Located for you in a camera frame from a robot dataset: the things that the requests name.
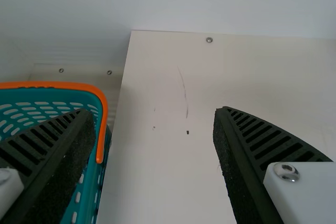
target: white wall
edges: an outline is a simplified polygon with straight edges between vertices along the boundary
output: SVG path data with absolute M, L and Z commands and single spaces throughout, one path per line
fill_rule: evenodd
M 336 38 L 336 0 L 0 0 L 34 62 L 122 65 L 131 29 Z
M 33 64 L 15 46 L 0 36 L 0 82 L 27 81 Z

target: wooden board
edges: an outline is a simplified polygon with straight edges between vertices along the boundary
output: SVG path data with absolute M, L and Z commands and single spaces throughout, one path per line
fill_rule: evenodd
M 98 223 L 235 223 L 212 141 L 225 105 L 336 160 L 335 53 L 334 40 L 133 31 Z

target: white shelf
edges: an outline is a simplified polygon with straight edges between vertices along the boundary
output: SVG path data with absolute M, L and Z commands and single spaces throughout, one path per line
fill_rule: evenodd
M 336 159 L 334 45 L 133 31 L 98 223 L 235 223 L 212 140 L 225 105 Z

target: teal plastic basket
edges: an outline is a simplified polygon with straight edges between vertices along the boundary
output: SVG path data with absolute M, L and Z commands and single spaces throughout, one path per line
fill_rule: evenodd
M 0 89 L 0 141 L 45 120 L 81 108 L 85 108 L 93 114 L 96 127 L 96 144 L 87 167 L 83 170 L 78 181 L 61 224 L 96 223 L 104 168 L 111 141 L 111 132 L 107 127 L 103 162 L 97 164 L 97 141 L 102 121 L 101 101 L 95 94 L 79 90 L 57 88 Z

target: ventilation slot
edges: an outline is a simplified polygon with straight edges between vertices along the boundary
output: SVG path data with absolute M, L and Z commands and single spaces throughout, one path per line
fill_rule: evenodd
M 62 122 L 60 119 L 56 119 L 56 122 L 58 122 L 64 129 L 67 128 L 67 126 L 64 124 L 64 122 Z
M 239 113 L 238 115 L 236 115 L 234 118 L 233 118 L 233 120 L 237 120 L 238 118 L 240 118 L 241 116 L 242 116 L 243 114 L 242 113 Z
M 16 150 L 18 150 L 22 155 L 24 155 L 27 159 L 29 159 L 30 161 L 32 161 L 35 165 L 38 165 L 40 163 L 40 161 L 36 157 L 34 157 L 31 153 L 29 153 L 28 151 L 26 151 L 24 148 L 22 148 L 17 143 L 15 143 L 13 140 L 10 140 L 8 143 L 13 148 L 15 148 Z
M 51 127 L 54 128 L 55 131 L 57 131 L 59 134 L 63 134 L 63 131 L 61 131 L 58 127 L 56 127 L 56 125 L 54 125 L 52 122 L 48 122 L 48 124 L 51 125 Z
M 260 126 L 262 126 L 264 124 L 264 122 L 260 122 L 257 123 L 256 125 L 254 125 L 252 128 L 250 128 L 249 130 L 247 130 L 246 132 L 243 133 L 243 136 L 247 136 L 249 134 L 251 134 L 253 131 L 255 131 L 256 129 L 258 129 Z
M 263 128 L 261 131 L 258 131 L 256 134 L 250 136 L 247 140 L 246 143 L 250 143 L 252 142 L 254 139 L 256 139 L 258 136 L 261 136 L 262 134 L 264 134 L 266 131 L 270 130 L 272 128 L 272 126 L 267 126 L 265 128 Z
M 308 151 L 308 152 L 305 152 L 303 155 L 299 156 L 297 159 L 295 159 L 294 162 L 306 162 L 312 157 L 314 157 L 314 153 L 311 151 Z
M 246 117 L 244 117 L 243 119 L 241 119 L 238 123 L 237 123 L 237 126 L 241 125 L 242 123 L 244 123 L 247 119 L 249 119 L 250 116 L 247 115 Z
M 283 152 L 280 152 L 279 154 L 277 154 L 274 157 L 270 158 L 268 161 L 263 162 L 260 165 L 260 169 L 261 170 L 266 170 L 267 166 L 270 163 L 282 161 L 285 157 L 289 156 L 293 152 L 296 152 L 301 147 L 302 147 L 302 144 L 299 144 L 299 143 L 296 143 L 296 144 L 292 145 L 291 147 L 285 149 Z
M 31 174 L 31 170 L 29 168 L 27 168 L 25 165 L 20 163 L 18 160 L 13 158 L 11 155 L 9 155 L 7 152 L 5 152 L 1 148 L 0 148 L 0 157 L 2 157 L 5 161 L 10 163 L 15 169 L 17 169 L 19 172 L 21 172 L 25 176 L 28 177 Z
M 44 136 L 42 136 L 40 133 L 38 133 L 38 131 L 36 130 L 31 130 L 31 132 L 37 136 L 43 143 L 45 143 L 46 145 L 48 145 L 49 147 L 52 147 L 53 144 L 51 142 L 49 142 Z
M 31 140 L 28 136 L 21 134 L 20 137 L 29 144 L 32 148 L 34 148 L 39 154 L 45 155 L 47 154 L 47 151 L 43 149 L 41 146 L 36 144 L 33 140 Z
M 290 140 L 290 136 L 286 136 L 286 137 L 280 139 L 279 141 L 277 141 L 273 145 L 267 147 L 266 149 L 264 149 L 263 151 L 261 151 L 260 153 L 258 153 L 257 155 L 255 155 L 254 158 L 255 159 L 260 159 L 261 157 L 265 156 L 267 153 L 270 153 L 271 151 L 273 151 L 274 149 L 276 149 L 277 147 L 279 147 L 281 144 L 284 144 L 288 140 Z
M 257 119 L 252 119 L 251 121 L 244 124 L 239 130 L 242 131 L 243 129 L 249 127 L 251 124 L 253 124 Z
M 64 115 L 63 118 L 64 118 L 68 123 L 71 123 L 70 119 L 69 119 L 66 115 Z
M 58 137 L 54 135 L 50 130 L 48 130 L 44 125 L 40 125 L 40 128 L 47 133 L 53 140 L 57 141 Z
M 251 151 L 256 150 L 257 148 L 261 147 L 262 145 L 266 144 L 268 141 L 270 141 L 272 138 L 276 137 L 277 135 L 279 135 L 281 133 L 281 131 L 274 131 L 272 134 L 264 137 L 262 140 L 260 140 L 258 143 L 255 143 L 254 145 L 252 145 L 250 147 Z

